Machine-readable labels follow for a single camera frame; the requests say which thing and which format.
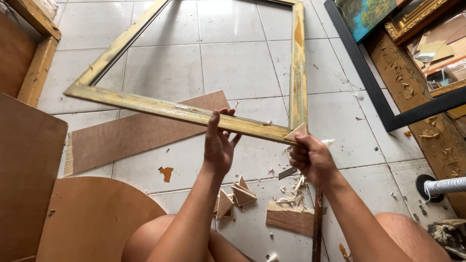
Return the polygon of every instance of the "canvas painting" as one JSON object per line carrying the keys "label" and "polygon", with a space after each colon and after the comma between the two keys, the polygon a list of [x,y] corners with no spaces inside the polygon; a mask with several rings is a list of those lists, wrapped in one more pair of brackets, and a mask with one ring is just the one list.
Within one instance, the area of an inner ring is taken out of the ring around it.
{"label": "canvas painting", "polygon": [[346,26],[359,43],[371,30],[408,0],[335,0]]}

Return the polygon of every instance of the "worn gold frame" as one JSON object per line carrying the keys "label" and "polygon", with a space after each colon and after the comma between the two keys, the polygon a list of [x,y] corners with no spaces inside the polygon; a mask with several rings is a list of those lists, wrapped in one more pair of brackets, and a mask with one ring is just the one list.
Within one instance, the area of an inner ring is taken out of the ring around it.
{"label": "worn gold frame", "polygon": [[[288,127],[284,127],[242,117],[222,115],[220,117],[219,128],[251,137],[295,145],[295,141],[285,140],[284,138],[302,123],[307,122],[308,119],[306,64],[304,56],[304,6],[302,2],[295,0],[266,1],[291,5],[293,7],[289,125]],[[94,63],[89,65],[89,68],[65,90],[64,94],[142,113],[207,126],[212,111],[95,86],[168,2],[169,0],[155,0]]]}
{"label": "worn gold frame", "polygon": [[385,29],[393,42],[399,46],[430,22],[438,18],[458,1],[459,0],[425,0],[409,14],[404,15],[401,20],[394,21],[390,18],[388,22],[385,23]]}

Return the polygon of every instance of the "white cord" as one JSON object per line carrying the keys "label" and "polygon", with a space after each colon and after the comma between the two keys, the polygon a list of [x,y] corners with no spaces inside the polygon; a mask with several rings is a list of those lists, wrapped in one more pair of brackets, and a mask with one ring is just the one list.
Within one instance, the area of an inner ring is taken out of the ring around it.
{"label": "white cord", "polygon": [[466,191],[466,177],[424,182],[424,192],[429,196],[428,201],[439,194],[463,191]]}

